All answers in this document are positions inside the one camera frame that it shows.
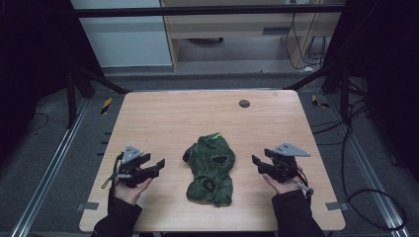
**metal frame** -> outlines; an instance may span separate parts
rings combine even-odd
[[[110,18],[110,17],[150,17],[186,15],[231,15],[231,14],[274,14],[274,13],[333,13],[359,11],[363,5],[345,4],[301,4],[301,5],[242,5],[205,7],[162,7],[162,8],[120,8],[120,9],[77,9],[55,12],[59,17]]]
[[[74,125],[72,127],[69,127],[65,132],[60,144],[58,145],[55,151],[55,154],[52,157],[51,162],[49,163],[45,173],[43,174],[40,184],[35,190],[35,193],[32,196],[29,204],[27,205],[24,213],[19,218],[19,221],[13,228],[11,236],[25,237],[28,235],[32,227],[32,224],[34,223],[34,220],[41,209],[43,201],[46,198],[49,188],[52,185],[52,182],[55,179],[56,174],[58,173],[59,167],[61,166],[61,163],[65,158],[65,155],[67,154],[71,142],[73,141],[73,138],[77,133],[80,123],[86,115],[89,103],[90,99],[82,99],[80,109],[77,113],[77,120],[75,121]]]
[[[331,108],[333,109],[336,117],[338,117],[338,119],[342,119],[341,114],[338,110],[339,106],[336,99],[333,96],[329,95],[327,96],[327,98],[329,102],[331,102]],[[345,125],[341,125],[341,128],[343,129],[344,133],[347,131]],[[361,173],[364,176],[364,179],[367,182],[368,187],[386,193],[382,181],[379,179],[376,171],[373,169],[373,166],[369,162],[368,157],[364,153],[362,146],[355,134],[352,134],[349,137],[348,141],[349,145],[352,147],[354,151],[354,157],[357,161],[358,166],[360,167]],[[373,197],[388,227],[395,228],[403,222],[400,217],[400,214],[397,211],[397,208],[395,207],[391,199],[377,194],[373,194]],[[406,226],[404,226],[400,230],[391,231],[390,233],[393,237],[410,236]]]

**floor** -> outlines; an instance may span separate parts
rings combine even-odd
[[[319,49],[319,41],[316,41],[311,51],[318,52]],[[174,72],[147,70],[129,77],[110,76],[109,80],[135,91],[283,88],[320,66],[318,60],[306,55],[312,64],[294,69],[278,38],[224,39],[216,44],[199,44],[185,39],[179,59],[179,68]],[[362,79],[354,80],[360,85],[365,83]],[[313,131],[334,124],[326,122],[340,120],[339,92],[322,95],[321,83],[320,78],[298,91]],[[124,99],[124,95],[99,84],[94,86],[97,89],[94,99],[78,97],[78,107],[84,111],[80,110],[83,120],[74,134],[68,134],[65,129],[65,91],[40,100],[28,132],[13,153],[12,164],[1,172],[0,236],[9,236],[16,226],[22,226],[18,223],[26,216],[26,210],[35,214],[24,218],[28,221],[24,225],[28,227],[24,230],[28,236],[87,236],[78,229],[82,211],[77,207],[87,201],[109,132]],[[317,95],[319,102],[327,104],[329,109],[315,106],[312,95]],[[113,103],[106,115],[100,115],[103,103],[109,97],[113,98]],[[359,96],[351,95],[351,102],[359,99]],[[419,225],[415,224],[419,223],[416,207],[419,185],[407,169],[392,166],[388,150],[368,112],[354,118],[344,161],[341,147],[332,144],[343,139],[345,129],[346,126],[337,125],[314,135],[338,200],[345,200],[340,165],[345,162],[350,193],[367,187],[386,190],[402,203],[409,221],[405,229],[390,232],[369,225],[350,209],[343,212],[347,227],[333,236],[419,236]],[[60,147],[64,139],[71,145]],[[40,191],[39,184],[45,184],[45,190]],[[386,217],[394,208],[386,198],[365,194],[354,202],[367,217],[384,226],[387,221],[391,224],[391,221],[399,220],[397,215]]]

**white cabinet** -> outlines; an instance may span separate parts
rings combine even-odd
[[[160,7],[158,0],[71,0],[75,9]],[[99,63],[107,69],[172,66],[162,17],[80,19]]]

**table surface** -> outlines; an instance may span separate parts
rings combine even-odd
[[[250,107],[241,108],[247,100]],[[233,181],[232,204],[215,207],[186,198],[193,180],[182,156],[203,135],[220,132],[236,155],[229,172]],[[82,231],[91,232],[107,215],[108,189],[102,185],[112,174],[116,157],[129,144],[151,160],[142,167],[166,159],[160,177],[141,195],[143,212],[135,231],[275,231],[277,222],[266,184],[252,163],[252,154],[271,163],[265,148],[288,142],[311,154],[295,157],[314,189],[311,209],[323,230],[340,230],[345,220],[340,210],[328,210],[336,201],[328,175],[315,145],[307,118],[295,91],[171,91],[126,95],[109,145],[89,196],[96,210],[85,209]]]

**green garment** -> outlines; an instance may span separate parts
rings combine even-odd
[[[221,134],[201,136],[186,150],[183,160],[194,175],[186,192],[188,199],[231,204],[233,183],[228,171],[233,168],[235,155]]]

